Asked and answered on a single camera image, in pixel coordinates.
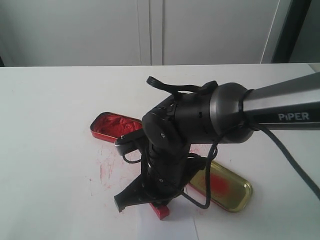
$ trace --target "table surface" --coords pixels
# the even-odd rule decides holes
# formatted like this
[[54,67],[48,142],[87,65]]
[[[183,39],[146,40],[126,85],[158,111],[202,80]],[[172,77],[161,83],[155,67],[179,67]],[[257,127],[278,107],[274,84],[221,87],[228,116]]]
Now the table surface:
[[[102,112],[142,118],[168,95],[147,85],[148,76],[255,89],[313,72],[302,63],[0,68],[0,239],[137,238],[137,207],[118,213],[113,196],[140,173],[139,164],[124,163],[89,126]],[[320,131],[274,133],[320,185]],[[193,146],[203,155],[208,149]],[[239,213],[188,203],[200,240],[319,239],[319,201],[263,133],[220,145],[217,161],[249,180],[254,193]]]

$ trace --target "robotic arm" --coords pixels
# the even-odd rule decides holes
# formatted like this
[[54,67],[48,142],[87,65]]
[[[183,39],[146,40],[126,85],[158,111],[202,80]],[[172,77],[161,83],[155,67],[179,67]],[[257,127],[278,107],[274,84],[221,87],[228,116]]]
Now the robotic arm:
[[[125,154],[136,149],[141,152],[141,174],[114,197],[119,212],[144,203],[166,206],[185,195],[185,185],[215,157],[208,160],[189,153],[191,144],[243,143],[254,130],[262,129],[320,129],[320,73],[254,90],[215,81],[201,87],[174,86],[151,76],[147,83],[170,96],[142,118],[143,129],[115,142],[126,162]],[[208,197],[207,191],[206,205],[199,207],[209,207]]]

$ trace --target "piper logo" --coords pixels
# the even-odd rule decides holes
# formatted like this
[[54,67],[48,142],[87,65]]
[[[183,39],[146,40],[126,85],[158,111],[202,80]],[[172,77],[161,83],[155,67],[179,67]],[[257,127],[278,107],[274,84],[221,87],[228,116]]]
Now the piper logo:
[[278,114],[280,121],[302,121],[302,120],[310,120],[309,113],[307,112],[293,112],[293,113],[279,113]]

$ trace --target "white table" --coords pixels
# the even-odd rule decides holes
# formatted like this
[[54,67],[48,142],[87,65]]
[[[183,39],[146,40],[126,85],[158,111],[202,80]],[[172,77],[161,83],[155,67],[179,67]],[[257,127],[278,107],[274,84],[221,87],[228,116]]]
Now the white table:
[[[101,112],[141,118],[164,99],[146,84],[149,75],[254,89],[313,72],[307,64],[0,68],[0,239],[137,238],[136,207],[118,213],[113,196],[139,165],[125,164],[89,126]],[[320,185],[320,131],[275,134]],[[200,240],[320,238],[320,202],[263,133],[220,145],[217,161],[248,179],[254,193],[239,213],[188,203]]]

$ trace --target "gold tin lid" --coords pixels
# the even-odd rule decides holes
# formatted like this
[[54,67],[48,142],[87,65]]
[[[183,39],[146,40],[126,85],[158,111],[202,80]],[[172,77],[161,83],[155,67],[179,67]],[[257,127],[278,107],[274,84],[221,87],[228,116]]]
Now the gold tin lid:
[[[200,170],[190,185],[206,195],[205,171]],[[248,203],[253,188],[246,179],[212,161],[210,169],[211,200],[229,212],[239,212]]]

